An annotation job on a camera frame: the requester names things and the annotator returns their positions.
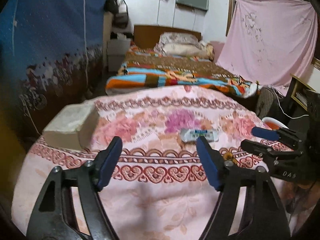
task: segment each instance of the metal screw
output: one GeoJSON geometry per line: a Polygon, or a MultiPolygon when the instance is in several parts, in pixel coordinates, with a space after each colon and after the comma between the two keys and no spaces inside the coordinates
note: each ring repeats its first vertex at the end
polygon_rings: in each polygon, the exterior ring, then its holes
{"type": "Polygon", "coordinates": [[[266,169],[263,166],[258,166],[257,170],[258,170],[258,172],[261,172],[261,173],[266,172],[266,169]]]}
{"type": "Polygon", "coordinates": [[[62,169],[61,169],[61,167],[60,166],[55,166],[53,169],[52,169],[52,171],[54,172],[54,173],[57,173],[57,172],[59,172],[59,171],[61,171],[62,169]]]}
{"type": "Polygon", "coordinates": [[[93,165],[93,161],[86,161],[85,163],[84,163],[84,166],[86,166],[86,167],[90,167],[90,166],[92,166],[93,165]]]}
{"type": "Polygon", "coordinates": [[[226,167],[231,167],[231,166],[233,166],[233,162],[231,160],[227,160],[227,161],[224,162],[224,165],[226,167]]]}
{"type": "Polygon", "coordinates": [[[93,182],[94,185],[97,185],[98,182],[99,182],[99,179],[95,178],[95,179],[92,180],[92,182],[93,182]]]}

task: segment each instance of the colorful blanket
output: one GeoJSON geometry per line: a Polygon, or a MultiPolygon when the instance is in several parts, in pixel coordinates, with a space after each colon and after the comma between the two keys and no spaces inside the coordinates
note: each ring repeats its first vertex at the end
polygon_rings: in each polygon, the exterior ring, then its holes
{"type": "Polygon", "coordinates": [[[118,75],[108,79],[108,95],[173,85],[197,85],[227,95],[247,98],[257,85],[198,57],[163,56],[136,46],[126,54],[118,75]]]}
{"type": "MultiPolygon", "coordinates": [[[[122,138],[123,151],[99,196],[119,238],[128,240],[196,240],[212,214],[219,193],[208,184],[196,144],[181,141],[181,128],[217,129],[219,140],[211,147],[243,168],[266,167],[261,158],[240,148],[243,139],[286,149],[251,135],[252,127],[264,127],[253,112],[220,92],[197,86],[142,90],[94,101],[100,121],[86,151],[52,148],[40,138],[27,154],[12,203],[12,220],[23,233],[50,170],[56,165],[79,167],[107,148],[114,136],[122,138]]],[[[76,188],[73,197],[79,228],[88,234],[76,188]]],[[[244,199],[241,188],[230,233],[239,227],[244,199]]]]}

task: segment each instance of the hanging bag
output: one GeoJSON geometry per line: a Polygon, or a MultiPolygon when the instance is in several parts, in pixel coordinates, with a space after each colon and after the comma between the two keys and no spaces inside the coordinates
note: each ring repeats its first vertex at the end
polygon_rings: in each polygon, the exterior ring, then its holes
{"type": "Polygon", "coordinates": [[[125,29],[129,24],[128,6],[125,0],[121,0],[119,3],[119,12],[114,16],[113,26],[125,29]]]}
{"type": "Polygon", "coordinates": [[[118,0],[106,0],[103,9],[105,12],[111,12],[116,15],[119,12],[118,0]]]}

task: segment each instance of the pink curtain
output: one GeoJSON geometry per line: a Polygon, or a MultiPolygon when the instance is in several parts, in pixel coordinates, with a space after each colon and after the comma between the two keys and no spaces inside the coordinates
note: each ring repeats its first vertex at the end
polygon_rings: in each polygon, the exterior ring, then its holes
{"type": "Polygon", "coordinates": [[[237,0],[217,64],[261,85],[288,85],[309,67],[317,15],[300,0],[237,0]]]}

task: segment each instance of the pink sheet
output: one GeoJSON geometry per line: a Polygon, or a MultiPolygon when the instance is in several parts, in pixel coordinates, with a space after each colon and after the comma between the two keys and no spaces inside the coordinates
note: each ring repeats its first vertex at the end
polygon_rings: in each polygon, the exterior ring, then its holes
{"type": "MultiPolygon", "coordinates": [[[[180,140],[181,128],[217,129],[219,141],[210,145],[244,168],[266,167],[261,158],[241,150],[245,138],[286,149],[251,135],[253,126],[264,127],[253,112],[220,92],[198,86],[105,96],[95,103],[100,121],[88,151],[55,149],[40,138],[27,154],[12,203],[12,220],[23,233],[50,170],[56,165],[75,168],[94,159],[115,135],[122,138],[124,148],[100,198],[123,240],[196,240],[204,230],[219,193],[206,180],[195,143],[180,140]]],[[[281,185],[276,180],[278,189],[281,185]]],[[[73,193],[79,227],[88,233],[78,192],[73,193]]],[[[231,233],[239,227],[244,198],[242,188],[231,233]]]]}
{"type": "Polygon", "coordinates": [[[217,65],[260,85],[289,85],[309,67],[317,15],[300,0],[237,0],[217,65]]]}

